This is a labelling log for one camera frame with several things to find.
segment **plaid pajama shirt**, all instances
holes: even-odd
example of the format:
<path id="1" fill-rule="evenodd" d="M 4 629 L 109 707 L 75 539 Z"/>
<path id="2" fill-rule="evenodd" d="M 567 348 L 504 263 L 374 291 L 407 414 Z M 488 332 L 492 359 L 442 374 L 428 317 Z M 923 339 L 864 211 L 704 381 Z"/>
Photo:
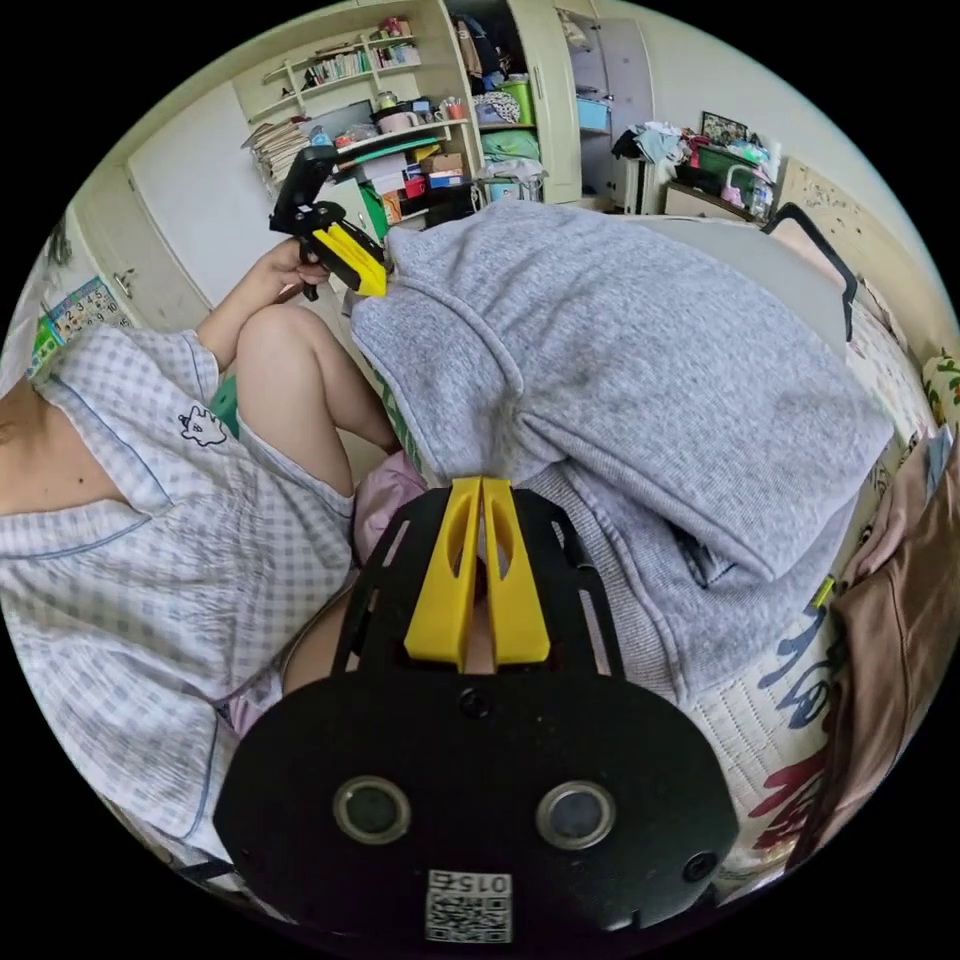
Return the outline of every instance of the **plaid pajama shirt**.
<path id="1" fill-rule="evenodd" d="M 223 705 L 280 695 L 277 658 L 350 573 L 352 500 L 242 423 L 234 439 L 207 409 L 218 379 L 192 331 L 71 343 L 38 389 L 128 503 L 0 518 L 0 606 L 90 785 L 227 859 L 211 821 L 237 742 Z"/>

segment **gray sweatshirt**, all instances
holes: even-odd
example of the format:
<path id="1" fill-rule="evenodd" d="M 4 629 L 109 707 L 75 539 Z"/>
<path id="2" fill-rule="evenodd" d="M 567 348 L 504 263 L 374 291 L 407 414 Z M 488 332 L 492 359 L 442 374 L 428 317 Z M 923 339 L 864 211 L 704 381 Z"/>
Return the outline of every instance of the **gray sweatshirt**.
<path id="1" fill-rule="evenodd" d="M 636 222 L 504 200 L 394 230 L 352 332 L 441 479 L 563 507 L 628 677 L 674 702 L 776 644 L 892 428 L 754 280 Z"/>

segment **drawer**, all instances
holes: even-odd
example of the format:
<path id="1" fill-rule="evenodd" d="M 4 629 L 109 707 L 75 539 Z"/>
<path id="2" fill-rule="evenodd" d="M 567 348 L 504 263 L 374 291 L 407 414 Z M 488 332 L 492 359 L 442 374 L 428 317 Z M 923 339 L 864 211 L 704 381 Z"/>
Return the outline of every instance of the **drawer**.
<path id="1" fill-rule="evenodd" d="M 720 220 L 734 220 L 743 223 L 748 219 L 744 214 L 734 213 L 722 202 L 713 202 L 706 194 L 688 193 L 686 190 L 667 188 L 667 202 L 663 211 L 670 217 L 711 217 Z"/>

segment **qr code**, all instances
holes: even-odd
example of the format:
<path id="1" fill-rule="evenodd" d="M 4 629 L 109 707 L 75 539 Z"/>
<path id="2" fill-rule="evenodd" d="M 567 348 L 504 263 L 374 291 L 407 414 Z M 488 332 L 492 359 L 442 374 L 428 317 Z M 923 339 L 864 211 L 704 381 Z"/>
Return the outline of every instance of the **qr code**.
<path id="1" fill-rule="evenodd" d="M 509 878 L 496 874 L 433 872 L 427 891 L 426 914 L 427 940 L 510 943 L 512 901 Z"/>

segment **colorful poster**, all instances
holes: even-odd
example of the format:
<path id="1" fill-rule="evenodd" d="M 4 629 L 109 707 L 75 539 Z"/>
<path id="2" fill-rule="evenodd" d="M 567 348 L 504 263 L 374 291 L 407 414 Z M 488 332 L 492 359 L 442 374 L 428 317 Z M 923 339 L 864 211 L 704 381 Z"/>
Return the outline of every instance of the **colorful poster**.
<path id="1" fill-rule="evenodd" d="M 132 326 L 99 277 L 94 277 L 79 290 L 64 297 L 40 320 L 28 376 L 38 373 L 60 347 L 85 327 L 96 323 L 109 323 L 115 327 Z"/>

